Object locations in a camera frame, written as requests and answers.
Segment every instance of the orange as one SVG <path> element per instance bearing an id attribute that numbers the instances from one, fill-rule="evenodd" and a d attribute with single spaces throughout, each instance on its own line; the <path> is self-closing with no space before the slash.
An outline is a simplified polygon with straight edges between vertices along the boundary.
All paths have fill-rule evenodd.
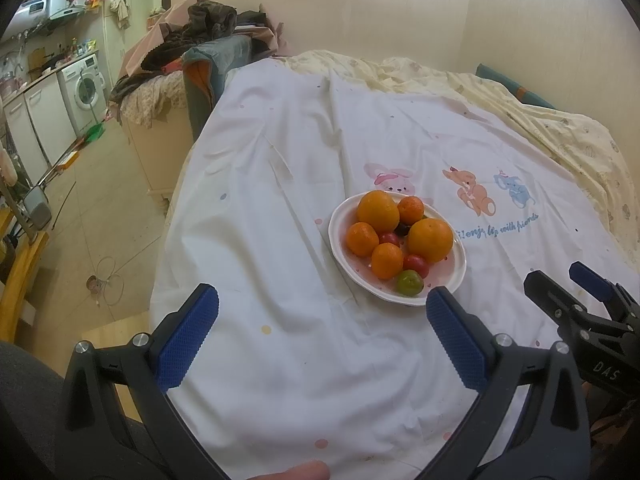
<path id="1" fill-rule="evenodd" d="M 453 247 L 453 231 L 444 220 L 425 218 L 409 229 L 407 247 L 410 254 L 419 254 L 427 263 L 443 259 Z"/>
<path id="2" fill-rule="evenodd" d="M 359 222 L 366 222 L 378 234 L 390 233 L 400 222 L 400 213 L 394 199 L 380 189 L 369 191 L 360 199 L 357 215 Z"/>
<path id="3" fill-rule="evenodd" d="M 402 272 L 402 249 L 390 243 L 380 244 L 371 255 L 371 271 L 381 280 L 390 280 Z"/>
<path id="4" fill-rule="evenodd" d="M 373 249 L 380 243 L 373 227 L 364 222 L 357 222 L 349 227 L 344 241 L 349 250 L 361 258 L 371 256 Z"/>
<path id="5" fill-rule="evenodd" d="M 424 203 L 417 196 L 405 196 L 398 204 L 400 221 L 405 225 L 413 225 L 424 215 Z"/>

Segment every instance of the blue gripper pad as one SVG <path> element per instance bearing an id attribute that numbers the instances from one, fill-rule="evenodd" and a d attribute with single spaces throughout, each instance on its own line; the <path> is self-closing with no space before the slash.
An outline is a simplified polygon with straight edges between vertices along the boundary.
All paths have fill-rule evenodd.
<path id="1" fill-rule="evenodd" d="M 447 297 L 437 288 L 427 296 L 427 319 L 433 326 L 454 368 L 466 388 L 478 393 L 488 382 L 484 353 L 453 311 Z"/>
<path id="2" fill-rule="evenodd" d="M 569 278 L 602 303 L 613 298 L 613 286 L 582 262 L 571 264 Z"/>
<path id="3" fill-rule="evenodd" d="M 179 386 L 218 317 L 218 292 L 208 286 L 184 316 L 160 353 L 156 383 L 163 394 Z"/>

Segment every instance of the countertop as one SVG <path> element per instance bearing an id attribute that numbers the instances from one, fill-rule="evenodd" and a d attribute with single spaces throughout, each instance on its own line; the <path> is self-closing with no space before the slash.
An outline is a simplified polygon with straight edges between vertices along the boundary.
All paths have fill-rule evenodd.
<path id="1" fill-rule="evenodd" d="M 98 52 L 98 49 L 96 48 L 96 49 L 92 50 L 91 52 L 87 52 L 86 54 L 82 54 L 82 56 L 78 56 L 78 57 L 75 57 L 75 58 L 67 61 L 66 63 L 60 65 L 59 67 L 52 68 L 51 72 L 49 72 L 47 75 L 40 76 L 35 81 L 29 83 L 27 86 L 25 86 L 21 90 L 18 90 L 15 94 L 12 94 L 11 97 L 9 97 L 6 101 L 3 101 L 2 104 L 4 106 L 7 106 L 11 101 L 13 101 L 18 96 L 24 94 L 29 88 L 32 88 L 32 87 L 36 86 L 40 81 L 43 81 L 45 78 L 47 78 L 47 77 L 49 77 L 51 75 L 54 75 L 55 73 L 59 72 L 63 68 L 66 68 L 67 66 L 72 65 L 76 61 L 80 61 L 81 59 L 84 59 L 85 57 L 92 56 L 93 54 L 96 54 L 97 52 Z"/>

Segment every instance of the silver bolt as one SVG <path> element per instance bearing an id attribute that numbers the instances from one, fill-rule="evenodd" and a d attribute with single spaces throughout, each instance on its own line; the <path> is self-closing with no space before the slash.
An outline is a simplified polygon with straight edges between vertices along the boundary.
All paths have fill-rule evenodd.
<path id="1" fill-rule="evenodd" d="M 149 334 L 145 334 L 141 332 L 133 336 L 133 345 L 134 346 L 144 346 L 149 342 Z"/>
<path id="2" fill-rule="evenodd" d="M 558 341 L 556 343 L 556 351 L 558 353 L 561 353 L 561 354 L 568 354 L 569 353 L 569 345 L 567 343 L 565 343 L 564 341 Z"/>
<path id="3" fill-rule="evenodd" d="M 498 334 L 495 337 L 495 342 L 500 346 L 511 346 L 513 343 L 513 339 L 511 339 L 510 335 L 507 334 Z"/>
<path id="4" fill-rule="evenodd" d="M 89 349 L 89 342 L 88 341 L 80 341 L 80 342 L 76 343 L 75 350 L 79 354 L 84 354 L 88 349 Z"/>

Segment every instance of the washing machine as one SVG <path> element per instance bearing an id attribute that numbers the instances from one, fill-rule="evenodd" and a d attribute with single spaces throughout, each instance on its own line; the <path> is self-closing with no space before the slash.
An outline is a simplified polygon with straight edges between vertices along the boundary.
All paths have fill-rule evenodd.
<path id="1" fill-rule="evenodd" d="M 58 83 L 76 136 L 82 137 L 95 124 L 94 115 L 101 122 L 107 111 L 102 93 L 104 79 L 96 55 L 92 54 L 60 70 Z"/>

